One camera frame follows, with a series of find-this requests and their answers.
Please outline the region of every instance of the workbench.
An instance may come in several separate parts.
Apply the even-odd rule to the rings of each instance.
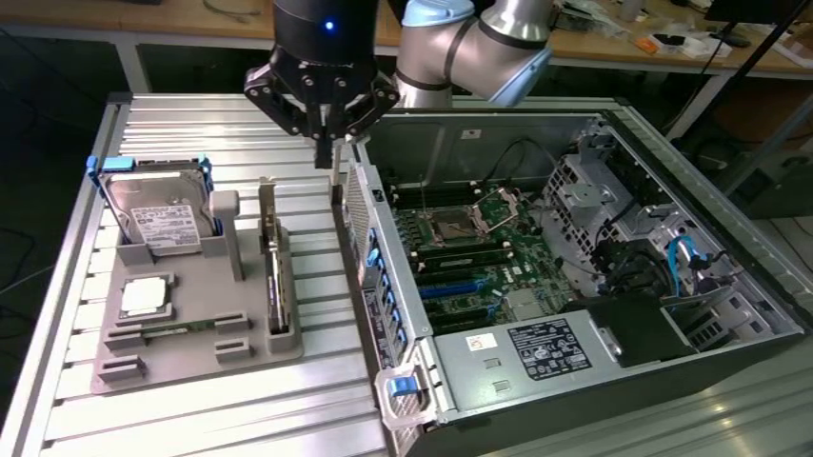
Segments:
[[[611,99],[534,98],[520,108],[580,103],[613,109],[630,125],[653,129]],[[483,105],[455,100],[459,108]],[[257,178],[279,179],[276,210],[291,233],[304,356],[221,377],[91,394],[119,229],[85,179],[0,439],[4,457],[386,455],[356,328],[363,318],[354,315],[330,210],[330,171],[312,168],[312,148],[287,136],[241,95],[147,94],[108,105],[96,157],[200,153],[213,164],[215,189],[239,191],[239,229],[257,221]],[[807,339],[698,394],[499,455],[806,455],[811,349]]]
[[[160,6],[143,6],[117,0],[25,0],[0,3],[0,27],[10,34],[42,38],[101,41],[113,44],[133,92],[149,92],[149,82],[139,54],[139,45],[171,45],[211,48],[268,50],[273,44],[273,9],[269,0],[233,0],[217,3],[232,10],[260,10],[261,14],[245,24],[212,13],[200,0],[164,0]],[[618,6],[598,0],[617,23],[631,35],[651,29],[651,22],[623,23],[617,19]],[[653,16],[686,18],[702,27],[702,15],[675,7],[669,0],[649,0]],[[725,59],[715,59],[707,73],[714,75],[674,122],[667,138],[681,136],[711,99],[747,60],[762,41],[755,33],[746,33],[753,45],[734,49]],[[376,26],[378,55],[396,55],[400,26],[387,2],[380,2]],[[554,50],[551,65],[614,70],[698,73],[705,59],[690,59],[682,54],[649,55],[629,39],[607,38],[598,33],[555,30],[550,38]],[[813,79],[813,70],[794,64],[778,52],[769,51],[751,77]]]

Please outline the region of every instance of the hard drive label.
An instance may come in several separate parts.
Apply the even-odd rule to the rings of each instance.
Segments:
[[[132,215],[149,249],[200,244],[189,205],[132,208]]]
[[[524,372],[534,381],[590,368],[590,359],[566,319],[508,329]]]

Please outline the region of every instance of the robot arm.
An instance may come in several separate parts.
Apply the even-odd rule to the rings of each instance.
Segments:
[[[247,73],[245,95],[288,134],[313,139],[315,166],[330,169],[332,141],[362,133],[399,99],[375,62],[379,0],[273,3],[276,43]]]
[[[375,62],[379,0],[275,0],[276,43],[268,64],[247,74],[247,98],[288,134],[316,142],[315,166],[328,169],[332,141],[359,135],[402,97],[406,108],[448,107],[456,84],[515,105],[550,59],[551,5],[496,0],[476,19],[470,0],[410,0],[399,94]]]

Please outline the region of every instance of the wooden table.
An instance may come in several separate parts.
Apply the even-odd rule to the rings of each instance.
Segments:
[[[137,51],[140,44],[216,47],[233,49],[271,48],[273,40],[273,14],[271,0],[209,0],[231,10],[260,10],[247,23],[209,11],[201,0],[164,0],[160,6],[143,6],[119,0],[6,0],[0,2],[0,26],[22,36],[105,41],[116,46],[129,88],[148,92],[148,78]],[[675,7],[669,0],[649,0],[653,17],[643,23],[625,23],[617,19],[618,6],[610,0],[598,0],[631,36],[647,34],[665,23],[659,18],[695,22],[705,27],[695,11]],[[707,107],[714,95],[737,68],[747,60],[763,37],[746,33],[753,46],[734,49],[725,59],[717,59],[709,69],[713,78],[697,95],[669,137],[679,136]],[[380,2],[376,54],[396,55],[400,26],[386,1]],[[550,39],[554,50],[551,65],[617,70],[659,72],[699,72],[705,59],[690,59],[682,54],[649,55],[630,38],[609,38],[598,33],[555,30]],[[753,77],[778,79],[813,79],[813,71],[803,69],[773,50],[765,55]]]

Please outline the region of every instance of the orange object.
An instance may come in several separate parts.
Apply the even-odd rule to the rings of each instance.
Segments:
[[[651,42],[649,37],[642,37],[642,38],[637,39],[635,40],[635,46],[638,48],[641,48],[641,50],[643,52],[646,52],[647,54],[654,54],[655,52],[658,52],[658,45],[655,45]]]

